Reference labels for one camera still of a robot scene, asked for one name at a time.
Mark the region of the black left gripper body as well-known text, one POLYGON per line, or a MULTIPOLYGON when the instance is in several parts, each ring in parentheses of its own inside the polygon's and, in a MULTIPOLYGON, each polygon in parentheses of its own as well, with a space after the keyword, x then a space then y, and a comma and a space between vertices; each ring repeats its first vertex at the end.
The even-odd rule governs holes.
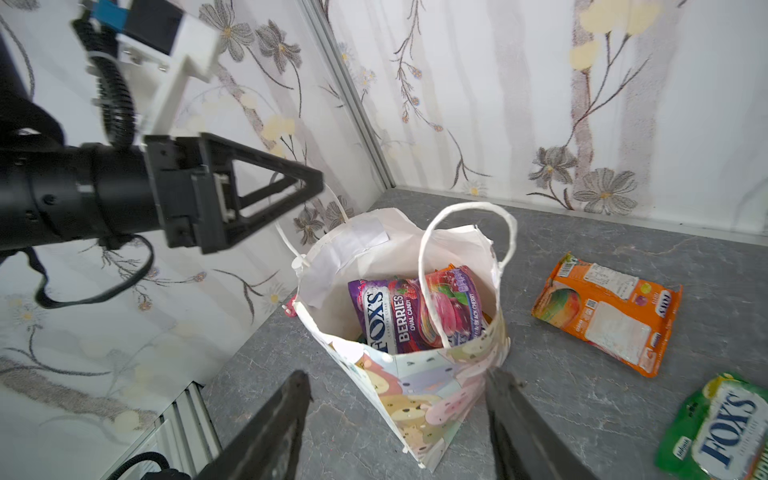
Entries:
POLYGON ((204 254, 230 249, 227 195, 219 174, 232 178, 224 138, 213 134, 173 138, 147 135, 144 161, 170 248, 197 247, 204 254))

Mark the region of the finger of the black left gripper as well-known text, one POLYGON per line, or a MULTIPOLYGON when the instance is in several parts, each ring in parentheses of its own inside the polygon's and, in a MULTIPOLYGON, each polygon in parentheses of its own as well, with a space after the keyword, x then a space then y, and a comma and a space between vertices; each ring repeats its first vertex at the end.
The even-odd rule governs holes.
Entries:
POLYGON ((222 249, 229 249, 321 193, 320 179, 278 179, 240 195, 233 179, 221 180, 222 249))
POLYGON ((200 136, 200 154, 213 175, 216 198, 225 210, 248 210, 259 205, 292 210, 324 190, 321 171, 214 134, 200 136), (253 172, 264 176, 266 182, 239 192, 237 175, 253 172))

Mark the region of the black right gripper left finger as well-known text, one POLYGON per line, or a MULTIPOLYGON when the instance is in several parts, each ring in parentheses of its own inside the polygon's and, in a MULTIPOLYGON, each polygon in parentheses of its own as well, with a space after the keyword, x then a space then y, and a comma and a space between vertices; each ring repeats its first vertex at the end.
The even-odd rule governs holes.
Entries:
POLYGON ((312 394, 309 376, 292 372, 199 479, 294 479, 312 394))

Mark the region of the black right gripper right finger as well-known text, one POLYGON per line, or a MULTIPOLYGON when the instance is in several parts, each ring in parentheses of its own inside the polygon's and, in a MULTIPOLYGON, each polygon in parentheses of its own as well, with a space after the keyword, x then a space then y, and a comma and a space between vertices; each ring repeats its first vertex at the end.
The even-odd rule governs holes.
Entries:
POLYGON ((499 479, 597 479, 526 399, 511 373, 492 367, 485 386, 499 479))

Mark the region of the white cartoon paper bag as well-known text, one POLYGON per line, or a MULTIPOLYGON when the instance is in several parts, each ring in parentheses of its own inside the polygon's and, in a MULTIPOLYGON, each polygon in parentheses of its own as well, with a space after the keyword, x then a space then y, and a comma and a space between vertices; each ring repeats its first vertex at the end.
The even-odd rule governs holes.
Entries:
POLYGON ((428 470, 510 348, 500 286, 516 247, 497 254, 477 226, 443 227, 467 211, 517 233, 516 219, 489 202, 448 206, 425 228, 384 208, 346 220, 293 261, 293 311, 428 470))

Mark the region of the purple Fox's berries bag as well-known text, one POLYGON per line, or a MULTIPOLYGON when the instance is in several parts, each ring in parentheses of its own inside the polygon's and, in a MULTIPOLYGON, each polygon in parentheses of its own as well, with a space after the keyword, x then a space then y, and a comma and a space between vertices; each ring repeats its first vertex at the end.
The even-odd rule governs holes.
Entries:
POLYGON ((417 279, 354 280, 348 283, 368 346, 389 354, 454 347, 478 338, 491 318, 483 312, 472 271, 449 265, 426 275, 427 287, 442 322, 445 345, 433 326, 417 279))

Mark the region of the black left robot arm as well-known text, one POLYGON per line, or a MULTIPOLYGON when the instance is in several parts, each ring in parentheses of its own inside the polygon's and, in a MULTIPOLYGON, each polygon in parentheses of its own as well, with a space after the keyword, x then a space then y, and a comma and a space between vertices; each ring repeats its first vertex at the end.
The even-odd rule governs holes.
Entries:
POLYGON ((170 131, 190 78, 212 77, 219 32, 162 1, 89 1, 72 23, 97 80, 105 143, 67 144, 1 54, 1 255, 162 231, 169 247, 227 250, 324 188, 319 170, 210 133, 170 131))

